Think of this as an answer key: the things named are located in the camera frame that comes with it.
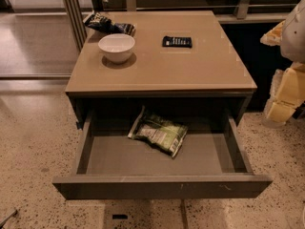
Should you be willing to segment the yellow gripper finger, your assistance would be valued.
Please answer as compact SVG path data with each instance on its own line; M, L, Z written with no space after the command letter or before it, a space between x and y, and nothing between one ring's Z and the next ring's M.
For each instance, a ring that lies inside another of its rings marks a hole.
M284 21L278 23L260 38L260 42L267 46L279 46L282 39L283 26Z
M285 71L276 70L266 103L266 118L285 123L304 101L305 65L293 63Z

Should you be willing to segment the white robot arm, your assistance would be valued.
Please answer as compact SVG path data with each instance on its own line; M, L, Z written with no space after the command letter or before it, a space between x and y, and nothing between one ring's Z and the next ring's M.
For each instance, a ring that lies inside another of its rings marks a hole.
M266 32L260 42L279 46L281 55L292 62L285 71L275 71L264 109L268 121L282 125L305 101L305 0Z

